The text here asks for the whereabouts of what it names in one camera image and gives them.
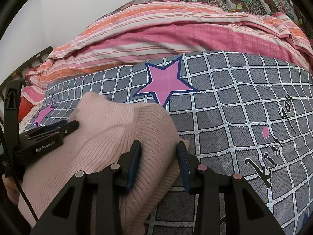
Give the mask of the person's left hand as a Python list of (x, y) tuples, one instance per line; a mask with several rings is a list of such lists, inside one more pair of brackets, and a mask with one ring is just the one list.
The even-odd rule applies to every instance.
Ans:
[(15, 205), (18, 206), (19, 199), (20, 199), (20, 191), (18, 190), (18, 187), (13, 179), (13, 177), (5, 177), (5, 175), (2, 175), (2, 180), (5, 186), (5, 189), (7, 191), (8, 199)]

